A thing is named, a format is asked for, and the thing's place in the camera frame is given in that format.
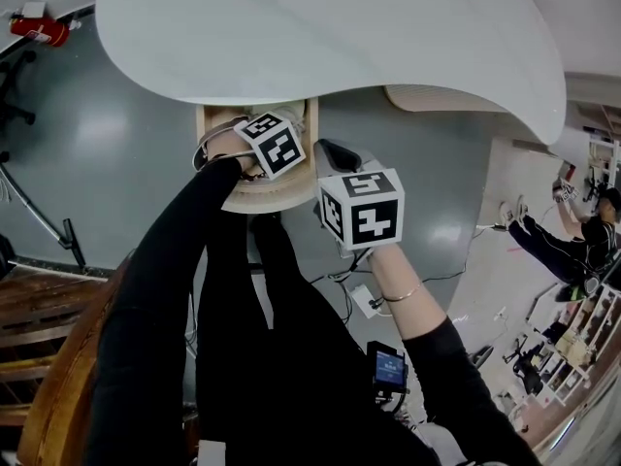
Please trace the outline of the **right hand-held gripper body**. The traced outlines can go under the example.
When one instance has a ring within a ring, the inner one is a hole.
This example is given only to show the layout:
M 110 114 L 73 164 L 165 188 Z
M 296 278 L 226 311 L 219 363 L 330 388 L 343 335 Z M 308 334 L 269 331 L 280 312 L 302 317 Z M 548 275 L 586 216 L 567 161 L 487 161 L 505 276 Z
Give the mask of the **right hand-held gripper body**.
M 323 177 L 317 189 L 321 224 L 344 249 L 401 241 L 405 191 L 396 170 Z

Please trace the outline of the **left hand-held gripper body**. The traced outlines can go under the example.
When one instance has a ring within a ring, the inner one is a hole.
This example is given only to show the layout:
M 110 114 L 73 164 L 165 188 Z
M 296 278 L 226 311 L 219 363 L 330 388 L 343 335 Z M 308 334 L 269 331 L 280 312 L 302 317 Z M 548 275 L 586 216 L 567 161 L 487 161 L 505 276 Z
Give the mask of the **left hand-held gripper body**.
M 251 120 L 242 120 L 233 129 L 250 145 L 271 181 L 306 159 L 291 120 L 276 112 L 268 111 Z

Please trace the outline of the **white hair dryer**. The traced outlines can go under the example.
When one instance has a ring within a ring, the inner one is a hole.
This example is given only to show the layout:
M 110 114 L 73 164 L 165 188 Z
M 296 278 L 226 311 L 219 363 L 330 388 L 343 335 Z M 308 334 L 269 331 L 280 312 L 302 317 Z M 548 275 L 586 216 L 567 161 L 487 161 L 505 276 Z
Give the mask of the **white hair dryer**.
M 273 112 L 281 117 L 289 119 L 298 135 L 303 135 L 305 133 L 306 126 L 304 103 L 252 106 L 245 110 L 245 114 L 251 119 L 266 114 L 267 112 Z

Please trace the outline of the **cream large drawer wooden inside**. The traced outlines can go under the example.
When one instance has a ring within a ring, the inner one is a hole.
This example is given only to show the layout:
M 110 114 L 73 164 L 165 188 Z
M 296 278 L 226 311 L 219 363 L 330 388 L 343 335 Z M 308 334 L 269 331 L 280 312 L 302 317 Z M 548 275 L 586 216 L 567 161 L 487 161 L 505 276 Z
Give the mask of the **cream large drawer wooden inside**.
M 303 135 L 298 135 L 306 159 L 274 181 L 260 173 L 255 167 L 250 174 L 253 180 L 239 180 L 223 205 L 227 212 L 260 215 L 276 213 L 295 208 L 314 198 L 316 187 L 313 145 L 318 141 L 318 99 L 291 101 L 276 104 L 305 104 L 305 126 Z M 205 106 L 198 105 L 196 115 L 196 138 L 201 140 L 206 133 L 230 121 L 249 117 L 245 110 L 252 106 Z

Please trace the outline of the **person's right forearm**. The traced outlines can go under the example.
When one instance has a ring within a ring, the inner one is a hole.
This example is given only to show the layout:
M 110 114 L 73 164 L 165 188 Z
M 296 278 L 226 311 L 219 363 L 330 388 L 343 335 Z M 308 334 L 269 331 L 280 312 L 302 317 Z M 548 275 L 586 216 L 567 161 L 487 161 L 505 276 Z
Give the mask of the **person's right forearm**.
M 427 422 L 414 437 L 455 466 L 541 466 L 402 249 L 381 246 L 369 264 L 421 387 Z

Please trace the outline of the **person's left forearm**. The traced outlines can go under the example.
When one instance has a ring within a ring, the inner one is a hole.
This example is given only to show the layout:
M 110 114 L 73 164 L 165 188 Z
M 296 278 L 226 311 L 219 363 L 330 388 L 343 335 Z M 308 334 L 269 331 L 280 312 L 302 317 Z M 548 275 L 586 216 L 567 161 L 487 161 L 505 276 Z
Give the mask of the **person's left forearm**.
M 208 226 L 242 175 L 239 158 L 210 161 L 166 207 L 132 255 L 114 308 L 166 319 L 186 316 Z

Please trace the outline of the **white adapter box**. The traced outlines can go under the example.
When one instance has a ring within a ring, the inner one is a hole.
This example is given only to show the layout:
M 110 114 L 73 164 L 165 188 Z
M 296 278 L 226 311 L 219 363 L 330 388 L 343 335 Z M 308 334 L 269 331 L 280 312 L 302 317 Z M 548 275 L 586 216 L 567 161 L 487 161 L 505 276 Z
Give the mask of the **white adapter box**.
M 382 315 L 383 299 L 374 297 L 364 284 L 354 287 L 350 292 L 350 297 L 367 319 Z

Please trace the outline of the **white curved desk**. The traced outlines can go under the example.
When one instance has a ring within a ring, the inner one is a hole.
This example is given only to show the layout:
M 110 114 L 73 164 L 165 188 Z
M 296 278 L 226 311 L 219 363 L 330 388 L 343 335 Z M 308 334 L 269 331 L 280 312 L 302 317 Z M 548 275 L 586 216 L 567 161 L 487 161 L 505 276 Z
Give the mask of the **white curved desk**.
M 564 71 L 532 0 L 96 0 L 102 45 L 139 86 L 245 106 L 413 84 L 489 101 L 545 144 Z

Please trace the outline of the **person's right leg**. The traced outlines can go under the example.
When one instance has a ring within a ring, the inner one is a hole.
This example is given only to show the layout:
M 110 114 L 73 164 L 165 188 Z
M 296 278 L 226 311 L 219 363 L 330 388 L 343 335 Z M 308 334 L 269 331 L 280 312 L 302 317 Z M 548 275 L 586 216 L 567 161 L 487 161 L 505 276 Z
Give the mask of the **person's right leg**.
M 251 223 L 274 312 L 277 466 L 438 466 L 375 404 L 365 353 L 302 275 L 277 215 Z

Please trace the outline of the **person's leg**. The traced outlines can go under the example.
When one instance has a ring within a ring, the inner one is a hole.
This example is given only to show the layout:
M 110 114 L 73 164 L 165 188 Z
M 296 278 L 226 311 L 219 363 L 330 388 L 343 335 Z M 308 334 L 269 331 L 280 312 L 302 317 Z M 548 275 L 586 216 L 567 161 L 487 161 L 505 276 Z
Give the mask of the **person's leg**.
M 438 466 L 375 404 L 365 353 L 302 275 L 277 215 L 251 223 L 274 312 L 277 466 Z
M 268 324 L 251 279 L 246 234 L 207 245 L 198 313 L 196 398 L 201 438 L 224 446 L 225 466 L 247 466 L 245 392 Z

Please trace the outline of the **black folded stand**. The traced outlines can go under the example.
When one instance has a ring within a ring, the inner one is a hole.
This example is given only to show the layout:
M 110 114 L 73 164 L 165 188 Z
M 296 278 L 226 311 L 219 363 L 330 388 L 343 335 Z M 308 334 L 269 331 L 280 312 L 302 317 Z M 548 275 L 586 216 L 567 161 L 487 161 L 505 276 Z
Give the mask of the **black folded stand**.
M 486 345 L 481 349 L 469 354 L 469 360 L 476 369 L 479 369 L 493 353 L 494 347 Z

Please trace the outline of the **person's left leg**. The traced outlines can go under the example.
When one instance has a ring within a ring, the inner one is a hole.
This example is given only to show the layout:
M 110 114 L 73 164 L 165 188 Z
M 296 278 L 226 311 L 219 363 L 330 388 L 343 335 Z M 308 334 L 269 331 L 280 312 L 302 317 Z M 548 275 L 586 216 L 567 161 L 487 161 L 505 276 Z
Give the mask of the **person's left leg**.
M 268 324 L 251 279 L 246 234 L 207 245 L 198 313 L 196 398 L 201 438 L 224 446 L 225 466 L 247 466 L 245 392 Z

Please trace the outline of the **small black swivel chair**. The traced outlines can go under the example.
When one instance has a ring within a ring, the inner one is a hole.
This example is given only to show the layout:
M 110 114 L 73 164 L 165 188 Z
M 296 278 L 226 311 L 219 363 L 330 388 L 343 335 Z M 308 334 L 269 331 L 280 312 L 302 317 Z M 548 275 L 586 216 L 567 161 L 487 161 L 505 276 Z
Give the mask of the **small black swivel chair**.
M 509 355 L 504 355 L 503 361 L 505 364 L 513 363 L 512 372 L 521 380 L 528 395 L 538 395 L 543 389 L 543 382 L 538 369 L 533 365 L 532 359 L 535 355 L 539 355 L 544 343 L 539 343 L 524 351 L 526 339 L 522 342 L 515 339 L 514 342 L 512 352 Z

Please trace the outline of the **white shelf rack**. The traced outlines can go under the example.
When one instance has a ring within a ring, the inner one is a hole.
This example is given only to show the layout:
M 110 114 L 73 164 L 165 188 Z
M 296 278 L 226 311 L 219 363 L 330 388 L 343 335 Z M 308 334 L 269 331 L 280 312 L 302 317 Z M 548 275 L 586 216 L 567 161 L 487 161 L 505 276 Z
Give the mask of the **white shelf rack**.
M 543 389 L 561 404 L 590 381 L 596 363 L 621 327 L 621 291 L 603 285 L 590 297 L 560 303 L 555 283 L 535 298 L 526 327 L 543 343 Z

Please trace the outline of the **grey metal pole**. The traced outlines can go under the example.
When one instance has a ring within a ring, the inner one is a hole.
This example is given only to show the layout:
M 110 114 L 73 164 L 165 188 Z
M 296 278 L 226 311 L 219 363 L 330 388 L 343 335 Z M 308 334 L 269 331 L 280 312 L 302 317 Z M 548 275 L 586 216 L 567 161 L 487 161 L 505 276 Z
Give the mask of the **grey metal pole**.
M 5 164 L 8 160 L 9 154 L 5 151 L 0 152 L 0 175 L 6 184 L 14 192 L 16 197 L 20 200 L 21 204 L 28 210 L 28 212 L 48 231 L 57 244 L 72 253 L 78 267 L 83 270 L 86 267 L 86 262 L 75 234 L 72 221 L 69 218 L 65 218 L 62 221 L 64 229 L 63 232 L 60 232 L 50 221 L 48 221 L 48 219 L 32 203 L 31 199 L 23 192 L 14 178 L 10 175 L 9 171 L 5 168 Z

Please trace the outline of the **black office chair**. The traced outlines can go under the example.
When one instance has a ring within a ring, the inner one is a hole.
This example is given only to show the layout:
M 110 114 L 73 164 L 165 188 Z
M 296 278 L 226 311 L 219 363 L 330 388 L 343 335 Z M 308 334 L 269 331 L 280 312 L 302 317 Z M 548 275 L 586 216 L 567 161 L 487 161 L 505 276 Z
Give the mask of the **black office chair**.
M 21 67 L 26 63 L 36 60 L 37 53 L 33 50 L 24 51 L 14 64 L 9 61 L 0 62 L 0 75 L 4 76 L 0 84 L 0 125 L 5 124 L 13 118 L 21 118 L 27 125 L 33 125 L 36 121 L 34 113 L 23 110 L 20 107 L 10 104 L 6 97 L 9 91 L 16 85 L 16 78 Z

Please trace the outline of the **red fire extinguisher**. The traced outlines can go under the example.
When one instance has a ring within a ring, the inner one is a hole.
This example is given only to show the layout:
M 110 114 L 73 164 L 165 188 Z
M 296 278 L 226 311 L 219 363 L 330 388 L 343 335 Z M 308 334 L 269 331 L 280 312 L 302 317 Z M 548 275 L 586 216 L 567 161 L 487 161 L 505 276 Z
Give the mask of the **red fire extinguisher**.
M 27 40 L 61 47 L 68 39 L 69 27 L 50 17 L 24 17 L 13 14 L 9 20 L 10 32 Z

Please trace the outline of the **black duffel bag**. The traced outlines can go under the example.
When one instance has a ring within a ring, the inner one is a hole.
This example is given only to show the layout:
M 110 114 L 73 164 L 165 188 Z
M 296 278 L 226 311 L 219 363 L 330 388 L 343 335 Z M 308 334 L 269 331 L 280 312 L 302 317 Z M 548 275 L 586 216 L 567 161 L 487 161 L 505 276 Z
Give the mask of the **black duffel bag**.
M 15 267 L 13 260 L 14 250 L 9 240 L 0 234 L 0 281 L 2 281 Z

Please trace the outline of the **wooden stair railing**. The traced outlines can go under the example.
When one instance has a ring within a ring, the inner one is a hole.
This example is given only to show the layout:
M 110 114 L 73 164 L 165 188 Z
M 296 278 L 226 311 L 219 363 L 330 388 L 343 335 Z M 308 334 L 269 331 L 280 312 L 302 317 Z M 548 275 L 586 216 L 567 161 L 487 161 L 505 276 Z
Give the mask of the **wooden stair railing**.
M 0 351 L 61 340 L 58 352 L 0 362 L 0 387 L 32 382 L 32 402 L 0 404 L 21 430 L 20 466 L 81 466 L 101 328 L 129 262 L 103 276 L 17 265 L 0 281 Z

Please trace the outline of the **black recorder with screen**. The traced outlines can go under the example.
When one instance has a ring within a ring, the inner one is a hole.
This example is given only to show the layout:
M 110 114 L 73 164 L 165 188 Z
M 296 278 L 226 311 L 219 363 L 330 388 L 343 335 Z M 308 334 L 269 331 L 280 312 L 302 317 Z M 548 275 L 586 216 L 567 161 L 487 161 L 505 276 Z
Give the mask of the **black recorder with screen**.
M 372 364 L 376 398 L 387 399 L 393 394 L 408 393 L 409 369 L 402 353 L 381 342 L 372 341 L 367 345 L 367 355 Z

